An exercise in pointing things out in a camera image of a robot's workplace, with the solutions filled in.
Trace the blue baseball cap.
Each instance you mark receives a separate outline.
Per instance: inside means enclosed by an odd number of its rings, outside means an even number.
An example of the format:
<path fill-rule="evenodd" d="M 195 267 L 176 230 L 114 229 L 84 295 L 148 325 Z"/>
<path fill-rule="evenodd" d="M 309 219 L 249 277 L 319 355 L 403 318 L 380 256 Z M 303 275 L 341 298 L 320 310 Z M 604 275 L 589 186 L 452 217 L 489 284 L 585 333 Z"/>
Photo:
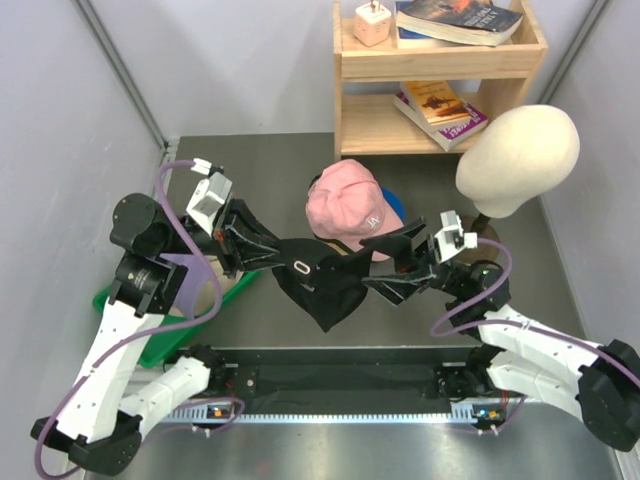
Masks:
<path fill-rule="evenodd" d="M 406 221 L 406 213 L 405 208 L 402 201 L 396 196 L 391 190 L 382 187 L 381 188 L 383 197 L 385 201 L 389 204 L 391 209 L 395 212 L 395 214 L 399 217 L 402 222 Z"/>

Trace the black hat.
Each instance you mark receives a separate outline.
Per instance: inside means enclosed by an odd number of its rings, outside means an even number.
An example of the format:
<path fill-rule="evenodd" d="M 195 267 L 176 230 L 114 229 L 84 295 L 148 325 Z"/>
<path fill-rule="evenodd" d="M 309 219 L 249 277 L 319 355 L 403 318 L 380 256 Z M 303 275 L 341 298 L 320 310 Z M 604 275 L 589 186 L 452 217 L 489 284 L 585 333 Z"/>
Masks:
<path fill-rule="evenodd" d="M 342 255 L 315 239 L 277 242 L 281 265 L 272 269 L 281 290 L 309 314 L 323 332 L 351 315 L 364 301 L 373 249 Z"/>

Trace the lavender cap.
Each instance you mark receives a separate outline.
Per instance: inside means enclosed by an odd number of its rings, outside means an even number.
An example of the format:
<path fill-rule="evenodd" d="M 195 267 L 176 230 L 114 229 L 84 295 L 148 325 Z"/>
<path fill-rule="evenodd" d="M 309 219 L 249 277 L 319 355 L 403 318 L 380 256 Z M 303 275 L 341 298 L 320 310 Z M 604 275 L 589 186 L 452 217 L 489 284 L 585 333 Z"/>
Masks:
<path fill-rule="evenodd" d="M 162 254 L 161 258 L 187 268 L 187 274 L 180 286 L 169 315 L 191 320 L 211 308 L 215 293 L 210 293 L 211 284 L 203 264 L 190 254 Z"/>

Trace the light pink baseball cap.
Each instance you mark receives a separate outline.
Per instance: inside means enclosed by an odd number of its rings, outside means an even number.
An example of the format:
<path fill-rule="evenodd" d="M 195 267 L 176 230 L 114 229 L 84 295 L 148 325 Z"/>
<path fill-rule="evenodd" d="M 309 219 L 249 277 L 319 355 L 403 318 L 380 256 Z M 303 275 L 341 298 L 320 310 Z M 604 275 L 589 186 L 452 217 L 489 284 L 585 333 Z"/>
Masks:
<path fill-rule="evenodd" d="M 373 174 L 354 159 L 331 164 L 312 182 L 305 213 L 316 237 L 353 252 L 363 240 L 404 226 Z"/>

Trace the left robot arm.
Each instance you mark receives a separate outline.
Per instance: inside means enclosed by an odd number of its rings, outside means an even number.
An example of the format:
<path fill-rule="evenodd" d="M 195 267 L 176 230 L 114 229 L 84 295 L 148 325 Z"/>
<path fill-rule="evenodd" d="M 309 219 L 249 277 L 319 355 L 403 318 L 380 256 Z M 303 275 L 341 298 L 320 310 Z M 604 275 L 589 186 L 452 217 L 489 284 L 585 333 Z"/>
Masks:
<path fill-rule="evenodd" d="M 49 478 L 42 451 L 66 454 L 77 469 L 120 474 L 143 441 L 173 411 L 202 393 L 216 396 L 227 374 L 216 353 L 197 347 L 133 395 L 125 390 L 148 340 L 211 320 L 222 299 L 200 317 L 167 325 L 165 316 L 190 274 L 190 266 L 171 260 L 189 253 L 209 281 L 218 280 L 208 258 L 216 256 L 226 274 L 251 270 L 251 261 L 277 238 L 250 213 L 244 201 L 225 196 L 207 212 L 194 206 L 178 218 L 165 200 L 133 193 L 115 207 L 110 240 L 124 250 L 102 312 L 102 320 L 71 390 L 54 412 L 35 421 L 34 463 Z"/>

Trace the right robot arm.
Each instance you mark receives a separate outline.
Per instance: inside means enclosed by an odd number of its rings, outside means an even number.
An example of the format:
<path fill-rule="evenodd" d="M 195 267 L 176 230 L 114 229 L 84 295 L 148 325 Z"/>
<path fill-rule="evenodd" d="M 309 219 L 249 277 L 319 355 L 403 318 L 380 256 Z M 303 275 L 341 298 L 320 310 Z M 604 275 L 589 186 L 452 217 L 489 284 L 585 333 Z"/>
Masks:
<path fill-rule="evenodd" d="M 457 261 L 465 250 L 502 244 L 465 230 L 454 211 L 440 216 L 442 227 L 418 247 L 413 238 L 423 219 L 362 241 L 363 248 L 392 258 L 395 272 L 365 279 L 391 303 L 435 289 L 453 303 L 431 327 L 434 337 L 467 334 L 481 342 L 488 359 L 467 370 L 469 388 L 487 396 L 511 391 L 560 409 L 580 420 L 603 444 L 621 452 L 639 442 L 639 355 L 629 344 L 602 345 L 559 332 L 510 306 L 513 265 Z"/>

